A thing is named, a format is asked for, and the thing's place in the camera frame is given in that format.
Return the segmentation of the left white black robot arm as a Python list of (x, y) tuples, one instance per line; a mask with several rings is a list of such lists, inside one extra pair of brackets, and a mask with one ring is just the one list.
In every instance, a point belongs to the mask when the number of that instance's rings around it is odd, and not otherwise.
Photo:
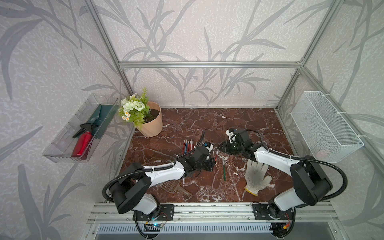
[(160, 203), (147, 190), (164, 182), (191, 177), (196, 172), (212, 172), (216, 164), (211, 156), (214, 146), (208, 142), (177, 157), (169, 164), (143, 166), (135, 162), (121, 175), (109, 181), (102, 190), (105, 200), (113, 202), (119, 214), (129, 211), (147, 216), (160, 214)]

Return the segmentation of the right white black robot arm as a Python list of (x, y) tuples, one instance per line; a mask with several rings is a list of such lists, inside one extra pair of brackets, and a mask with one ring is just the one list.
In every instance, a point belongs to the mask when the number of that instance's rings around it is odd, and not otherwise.
[[(253, 143), (248, 129), (228, 129), (228, 140), (222, 142), (218, 149), (229, 155), (241, 155), (248, 159), (253, 167), (251, 174), (256, 171), (266, 171), (273, 167), (289, 175), (293, 180), (293, 187), (280, 193), (269, 203), (269, 209), (287, 211), (294, 208), (314, 206), (318, 202), (333, 199), (341, 195), (348, 186), (346, 173), (334, 164), (319, 161), (312, 156), (297, 157), (284, 154), (266, 146), (261, 140)], [(331, 193), (333, 184), (323, 170), (323, 166), (337, 171), (342, 177), (340, 188)]]

